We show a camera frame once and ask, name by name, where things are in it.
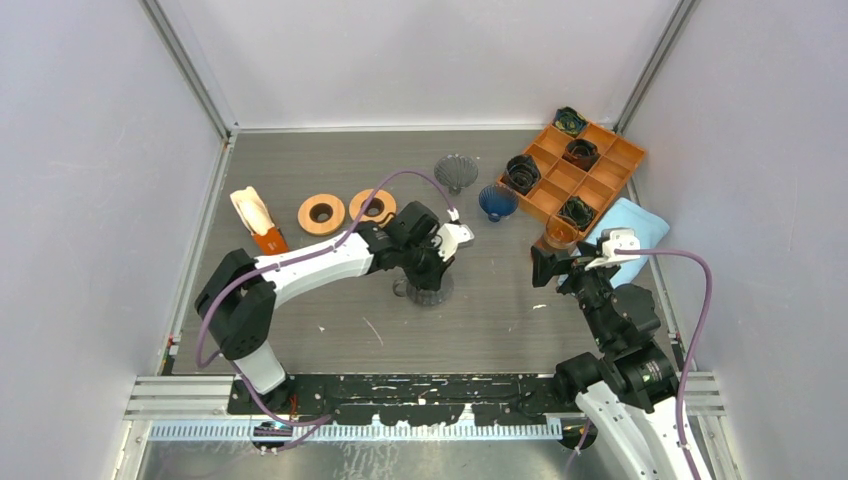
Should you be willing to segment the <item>grey glass mug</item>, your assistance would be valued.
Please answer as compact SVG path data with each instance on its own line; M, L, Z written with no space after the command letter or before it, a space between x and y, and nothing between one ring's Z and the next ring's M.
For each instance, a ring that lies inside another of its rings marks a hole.
M452 295L455 282L451 274L446 273L438 290L426 290L412 286L405 276L396 278L392 285L395 296L405 298L415 305L434 307L446 302Z

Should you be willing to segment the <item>grey transparent dripper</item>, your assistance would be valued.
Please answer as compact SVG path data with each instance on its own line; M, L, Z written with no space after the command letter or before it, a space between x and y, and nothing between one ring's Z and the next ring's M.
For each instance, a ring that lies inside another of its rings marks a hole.
M473 185L479 176L476 162L469 156L449 154L438 160L434 166L435 179L451 195L459 195Z

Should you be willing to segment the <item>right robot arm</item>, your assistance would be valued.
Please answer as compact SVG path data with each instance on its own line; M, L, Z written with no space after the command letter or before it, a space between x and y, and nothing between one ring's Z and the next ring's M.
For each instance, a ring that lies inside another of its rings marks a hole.
M532 247L532 283L565 279L557 291L573 296L601 353L559 363L553 377L558 403L581 410L630 479L707 479L707 464L692 440L684 394L691 365L678 370L654 339L661 322L652 293L613 285L621 265L646 255L629 229L607 231L580 253Z

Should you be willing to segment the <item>wooden ring dripper stand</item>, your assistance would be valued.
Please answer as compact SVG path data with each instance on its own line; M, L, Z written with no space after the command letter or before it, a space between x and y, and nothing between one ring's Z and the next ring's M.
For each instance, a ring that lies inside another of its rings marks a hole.
M346 207L335 195L322 193L307 198L297 214L298 224L307 234L324 237L337 232L344 224Z

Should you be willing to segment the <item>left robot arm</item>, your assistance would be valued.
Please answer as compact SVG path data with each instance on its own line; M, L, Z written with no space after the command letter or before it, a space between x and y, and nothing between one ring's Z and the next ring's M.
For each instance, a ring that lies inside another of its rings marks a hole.
M255 403L269 413L282 411L292 388L268 340L275 310L332 282L396 268L409 286L425 293L440 291L457 251L474 240L457 210L449 215L443 223L413 201L384 224L360 221L299 250L259 257L243 249L229 252L194 301L202 320L198 341L212 337L219 354L253 388Z

